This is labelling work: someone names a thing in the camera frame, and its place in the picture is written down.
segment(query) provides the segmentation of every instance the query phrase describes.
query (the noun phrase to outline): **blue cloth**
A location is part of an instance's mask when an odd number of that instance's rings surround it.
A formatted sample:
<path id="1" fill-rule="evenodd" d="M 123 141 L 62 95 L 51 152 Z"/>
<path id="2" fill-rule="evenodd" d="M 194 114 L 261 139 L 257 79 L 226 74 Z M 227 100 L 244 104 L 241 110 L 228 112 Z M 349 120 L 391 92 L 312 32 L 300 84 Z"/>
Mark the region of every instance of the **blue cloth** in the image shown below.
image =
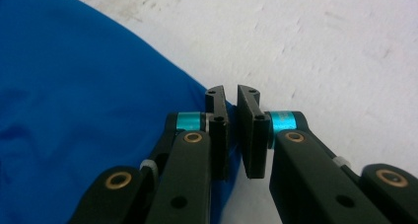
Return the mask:
<path id="1" fill-rule="evenodd" d="M 167 113 L 204 112 L 204 91 L 77 0 L 0 0 L 0 223 L 65 223 L 101 172 L 149 155 Z"/>

